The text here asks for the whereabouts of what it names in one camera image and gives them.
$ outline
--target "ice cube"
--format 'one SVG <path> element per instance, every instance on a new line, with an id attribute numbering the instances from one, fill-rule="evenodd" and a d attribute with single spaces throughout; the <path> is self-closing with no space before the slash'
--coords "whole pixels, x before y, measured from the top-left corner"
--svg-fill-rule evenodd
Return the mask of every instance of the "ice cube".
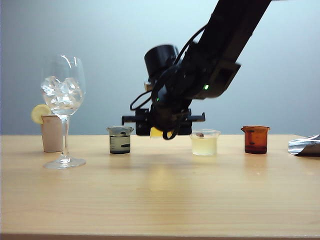
<path id="1" fill-rule="evenodd" d="M 58 89 L 60 89 L 61 87 L 61 81 L 56 77 L 56 76 L 53 76 L 51 78 L 51 84 L 52 84 L 52 87 L 57 91 Z"/>
<path id="2" fill-rule="evenodd" d="M 67 95 L 69 93 L 68 85 L 65 82 L 59 84 L 59 90 L 62 94 Z"/>
<path id="3" fill-rule="evenodd" d="M 81 103 L 83 102 L 83 92 L 81 91 L 81 89 L 75 90 L 72 94 L 69 95 L 69 97 L 74 108 L 80 107 Z"/>
<path id="4" fill-rule="evenodd" d="M 63 103 L 63 98 L 61 96 L 56 96 L 51 100 L 51 104 L 55 107 L 61 106 Z"/>
<path id="5" fill-rule="evenodd" d="M 56 94 L 54 79 L 54 76 L 49 76 L 41 83 L 41 89 L 47 96 L 53 96 Z"/>
<path id="6" fill-rule="evenodd" d="M 68 93 L 72 94 L 74 90 L 80 89 L 79 83 L 73 77 L 67 77 L 64 80 L 66 87 L 68 88 Z"/>
<path id="7" fill-rule="evenodd" d="M 72 105 L 72 100 L 67 95 L 62 97 L 62 102 L 64 105 Z"/>

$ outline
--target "glass stem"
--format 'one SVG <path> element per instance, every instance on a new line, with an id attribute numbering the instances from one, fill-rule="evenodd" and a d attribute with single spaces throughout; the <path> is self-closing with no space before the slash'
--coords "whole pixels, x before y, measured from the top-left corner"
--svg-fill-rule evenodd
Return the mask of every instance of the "glass stem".
<path id="1" fill-rule="evenodd" d="M 63 156 L 63 158 L 65 160 L 68 160 L 70 162 L 70 158 L 69 158 L 69 149 L 68 149 L 68 134 L 69 134 L 69 117 L 64 117 L 61 119 L 62 122 L 62 132 L 64 135 L 63 138 L 63 151 L 61 153 L 61 155 Z"/>

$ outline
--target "lemon slice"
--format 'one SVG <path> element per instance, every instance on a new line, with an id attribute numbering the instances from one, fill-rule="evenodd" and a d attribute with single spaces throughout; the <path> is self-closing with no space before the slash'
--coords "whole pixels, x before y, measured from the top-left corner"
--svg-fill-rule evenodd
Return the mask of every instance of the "lemon slice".
<path id="1" fill-rule="evenodd" d="M 36 124 L 43 124 L 42 115 L 51 114 L 51 109 L 45 104 L 39 104 L 35 106 L 31 111 L 31 119 Z"/>

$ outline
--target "amber beaker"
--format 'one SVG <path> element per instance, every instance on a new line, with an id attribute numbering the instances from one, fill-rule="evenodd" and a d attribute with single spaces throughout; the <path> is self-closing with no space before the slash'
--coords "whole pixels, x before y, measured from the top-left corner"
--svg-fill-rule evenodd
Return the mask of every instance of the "amber beaker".
<path id="1" fill-rule="evenodd" d="M 248 154 L 265 154 L 268 144 L 268 126 L 243 126 L 244 151 Z"/>

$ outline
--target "glass base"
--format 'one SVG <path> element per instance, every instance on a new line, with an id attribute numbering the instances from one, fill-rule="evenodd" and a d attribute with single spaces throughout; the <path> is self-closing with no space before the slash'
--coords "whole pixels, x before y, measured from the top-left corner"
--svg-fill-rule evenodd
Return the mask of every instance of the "glass base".
<path id="1" fill-rule="evenodd" d="M 43 165 L 46 169 L 66 169 L 86 164 L 86 160 L 81 158 L 60 156 L 54 161 L 47 162 Z"/>
<path id="2" fill-rule="evenodd" d="M 213 156 L 213 155 L 216 155 L 217 153 L 215 153 L 215 152 L 193 152 L 192 154 L 197 155 L 197 156 Z"/>

